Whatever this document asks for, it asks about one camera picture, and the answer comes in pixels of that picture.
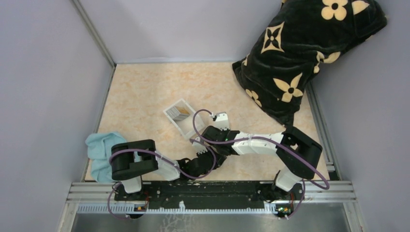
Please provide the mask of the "white plastic card box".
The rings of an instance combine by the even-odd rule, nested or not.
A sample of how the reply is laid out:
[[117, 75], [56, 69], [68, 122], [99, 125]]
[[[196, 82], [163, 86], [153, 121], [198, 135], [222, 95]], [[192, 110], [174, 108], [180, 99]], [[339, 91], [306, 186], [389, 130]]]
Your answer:
[[195, 112], [184, 99], [179, 99], [163, 110], [168, 120], [186, 140], [191, 139], [196, 134], [192, 122]]

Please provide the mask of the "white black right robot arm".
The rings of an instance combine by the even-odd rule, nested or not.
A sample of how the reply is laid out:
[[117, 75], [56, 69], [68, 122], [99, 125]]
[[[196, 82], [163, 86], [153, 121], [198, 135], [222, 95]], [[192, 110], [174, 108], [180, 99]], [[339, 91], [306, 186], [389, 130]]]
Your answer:
[[224, 155], [273, 155], [285, 167], [275, 177], [272, 192], [285, 199], [295, 184], [303, 179], [324, 176], [317, 170], [322, 146], [296, 127], [274, 134], [251, 134], [237, 130], [220, 130], [208, 126], [199, 136]]

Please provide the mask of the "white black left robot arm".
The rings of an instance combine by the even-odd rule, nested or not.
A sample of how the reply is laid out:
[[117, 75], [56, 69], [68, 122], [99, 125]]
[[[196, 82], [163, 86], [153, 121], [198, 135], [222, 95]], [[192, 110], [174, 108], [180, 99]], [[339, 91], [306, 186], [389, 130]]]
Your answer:
[[180, 160], [161, 154], [152, 139], [114, 145], [109, 158], [112, 179], [123, 185], [129, 197], [139, 200], [145, 193], [142, 185], [142, 176], [145, 174], [154, 173], [166, 181], [201, 179], [227, 159], [226, 155], [219, 154], [199, 138], [190, 139], [190, 142], [197, 151], [196, 157]]

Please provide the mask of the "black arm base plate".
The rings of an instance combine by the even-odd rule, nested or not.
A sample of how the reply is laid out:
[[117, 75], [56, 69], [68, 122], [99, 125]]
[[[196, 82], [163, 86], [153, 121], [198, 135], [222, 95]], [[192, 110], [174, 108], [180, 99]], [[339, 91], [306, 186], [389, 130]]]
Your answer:
[[274, 187], [272, 181], [146, 181], [136, 193], [127, 193], [123, 186], [114, 193], [116, 201], [144, 201], [172, 197], [244, 197], [250, 201], [301, 199], [302, 184], [297, 183], [289, 192]]

